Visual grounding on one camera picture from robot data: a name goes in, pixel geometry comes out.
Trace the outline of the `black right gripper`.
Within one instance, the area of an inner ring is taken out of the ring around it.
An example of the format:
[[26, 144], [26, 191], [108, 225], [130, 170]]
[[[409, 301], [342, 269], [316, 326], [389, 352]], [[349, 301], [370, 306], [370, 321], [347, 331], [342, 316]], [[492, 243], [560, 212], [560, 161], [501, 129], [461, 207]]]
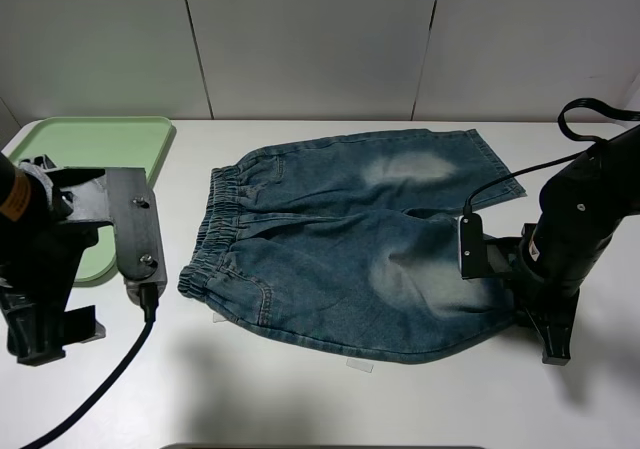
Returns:
[[484, 235], [482, 275], [505, 281], [538, 335], [542, 362], [567, 365], [581, 286], [581, 223], [538, 221], [519, 236]]

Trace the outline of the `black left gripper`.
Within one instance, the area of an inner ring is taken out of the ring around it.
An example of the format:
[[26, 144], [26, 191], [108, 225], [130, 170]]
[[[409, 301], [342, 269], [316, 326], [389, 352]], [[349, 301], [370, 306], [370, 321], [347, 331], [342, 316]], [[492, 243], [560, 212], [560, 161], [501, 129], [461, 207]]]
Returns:
[[18, 363], [64, 358], [65, 346], [106, 337], [96, 308], [66, 308], [84, 251], [98, 229], [69, 225], [72, 185], [104, 176], [102, 168], [58, 168], [46, 156], [19, 165], [1, 159], [1, 313], [7, 349]]

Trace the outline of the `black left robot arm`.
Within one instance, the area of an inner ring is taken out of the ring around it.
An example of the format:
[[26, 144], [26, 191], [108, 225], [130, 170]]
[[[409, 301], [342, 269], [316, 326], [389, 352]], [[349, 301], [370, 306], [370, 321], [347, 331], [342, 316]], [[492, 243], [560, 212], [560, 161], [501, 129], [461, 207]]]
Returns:
[[18, 363], [39, 366], [64, 358], [64, 348], [96, 334], [92, 306], [66, 305], [84, 251], [98, 227], [67, 222], [72, 187], [100, 180], [103, 168], [58, 168], [46, 156], [13, 164], [1, 159], [1, 313], [7, 349]]

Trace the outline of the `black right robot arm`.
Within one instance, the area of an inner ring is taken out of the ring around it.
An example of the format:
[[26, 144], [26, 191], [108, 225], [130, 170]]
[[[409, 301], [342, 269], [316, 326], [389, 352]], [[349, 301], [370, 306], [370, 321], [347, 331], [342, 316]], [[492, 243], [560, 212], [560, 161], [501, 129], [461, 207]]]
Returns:
[[483, 271], [505, 279], [545, 364], [564, 366], [580, 288], [626, 217], [639, 212], [639, 130], [583, 152], [541, 189], [541, 215], [485, 244]]

